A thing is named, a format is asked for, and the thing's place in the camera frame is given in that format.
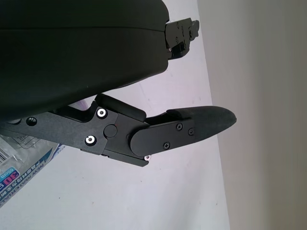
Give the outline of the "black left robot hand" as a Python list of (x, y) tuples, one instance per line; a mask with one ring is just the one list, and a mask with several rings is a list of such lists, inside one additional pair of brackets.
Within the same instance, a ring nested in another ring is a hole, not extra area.
[(105, 95), (166, 71), (200, 23), (171, 22), (161, 0), (3, 0), (0, 133), (29, 135), (145, 166), (228, 129), (226, 108), (143, 110)]

